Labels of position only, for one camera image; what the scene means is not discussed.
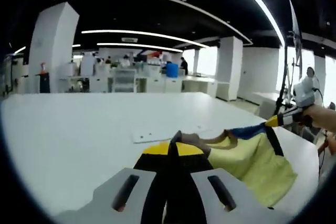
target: chair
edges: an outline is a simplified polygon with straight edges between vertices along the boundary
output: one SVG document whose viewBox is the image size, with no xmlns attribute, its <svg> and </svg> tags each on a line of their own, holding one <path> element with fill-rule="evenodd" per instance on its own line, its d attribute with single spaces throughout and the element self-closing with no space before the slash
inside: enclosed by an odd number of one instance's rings
<svg viewBox="0 0 336 224">
<path fill-rule="evenodd" d="M 116 69 L 112 81 L 112 92 L 136 93 L 136 70 Z"/>
</svg>

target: person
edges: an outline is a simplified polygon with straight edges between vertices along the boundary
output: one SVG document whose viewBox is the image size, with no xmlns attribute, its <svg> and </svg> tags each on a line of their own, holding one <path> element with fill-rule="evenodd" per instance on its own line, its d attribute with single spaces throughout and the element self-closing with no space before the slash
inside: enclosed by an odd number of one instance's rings
<svg viewBox="0 0 336 224">
<path fill-rule="evenodd" d="M 187 76 L 188 75 L 188 63 L 184 59 L 184 57 L 181 57 L 182 63 L 181 63 L 181 68 L 184 69 L 184 73 Z"/>
<path fill-rule="evenodd" d="M 325 142 L 318 149 L 319 155 L 325 151 L 326 148 L 329 149 L 331 154 L 328 167 L 326 167 L 324 172 L 320 175 L 320 181 L 323 182 L 336 164 L 336 111 L 314 104 L 308 107 L 303 114 L 309 115 L 313 119 L 313 126 L 328 131 Z"/>
<path fill-rule="evenodd" d="M 111 56 L 108 56 L 107 57 L 107 60 L 105 61 L 106 64 L 111 64 L 112 61 L 111 61 Z"/>
<path fill-rule="evenodd" d="M 130 62 L 130 59 L 127 55 L 125 55 L 122 60 L 120 61 L 121 63 L 121 66 L 124 67 L 124 68 L 127 68 L 129 66 L 131 66 L 131 62 Z"/>
</svg>

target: white table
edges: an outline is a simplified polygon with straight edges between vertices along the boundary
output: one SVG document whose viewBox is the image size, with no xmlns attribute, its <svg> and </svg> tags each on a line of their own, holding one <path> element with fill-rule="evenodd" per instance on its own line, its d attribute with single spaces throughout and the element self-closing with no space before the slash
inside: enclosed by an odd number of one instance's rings
<svg viewBox="0 0 336 224">
<path fill-rule="evenodd" d="M 49 214 L 74 210 L 95 188 L 133 167 L 150 143 L 133 144 L 135 129 L 173 134 L 201 125 L 213 137 L 223 128 L 264 120 L 203 93 L 69 93 L 13 95 L 2 103 L 6 142 L 28 190 Z M 282 129 L 275 132 L 298 177 L 275 208 L 297 213 L 318 185 L 316 147 Z"/>
<path fill-rule="evenodd" d="M 146 92 L 149 93 L 166 93 L 166 90 L 169 92 L 169 89 L 171 89 L 172 92 L 178 93 L 181 91 L 183 82 L 184 92 L 202 92 L 212 97 L 216 97 L 218 84 L 226 83 L 207 77 L 181 76 L 177 78 L 170 78 L 165 74 L 157 76 L 157 78 L 141 75 L 137 76 L 137 78 L 146 79 L 146 90 L 148 90 Z"/>
<path fill-rule="evenodd" d="M 279 98 L 279 94 L 277 93 L 261 93 L 261 92 L 254 92 L 254 95 L 258 95 L 260 97 L 262 97 L 262 99 L 269 99 L 272 101 L 277 101 Z M 295 101 L 290 101 L 290 104 L 292 105 L 296 105 Z"/>
</svg>

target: cloth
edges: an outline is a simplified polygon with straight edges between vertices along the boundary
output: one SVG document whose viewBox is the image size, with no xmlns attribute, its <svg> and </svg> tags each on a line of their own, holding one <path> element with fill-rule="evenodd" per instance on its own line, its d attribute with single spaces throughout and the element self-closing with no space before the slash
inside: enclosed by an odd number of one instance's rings
<svg viewBox="0 0 336 224">
<path fill-rule="evenodd" d="M 297 177 L 284 158 L 274 131 L 261 124 L 228 132 L 231 136 L 209 144 L 211 165 L 223 168 L 244 182 L 262 205 L 273 206 L 288 192 Z M 234 141 L 237 141 L 234 148 L 218 148 L 228 147 Z"/>
</svg>

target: blue bucket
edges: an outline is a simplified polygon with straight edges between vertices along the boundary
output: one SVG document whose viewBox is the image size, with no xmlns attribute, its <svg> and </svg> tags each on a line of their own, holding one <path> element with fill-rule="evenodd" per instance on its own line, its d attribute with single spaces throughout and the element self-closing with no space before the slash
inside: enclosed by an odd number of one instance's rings
<svg viewBox="0 0 336 224">
<path fill-rule="evenodd" d="M 166 76 L 171 78 L 177 78 L 179 75 L 179 66 L 175 63 L 167 63 Z"/>
</svg>

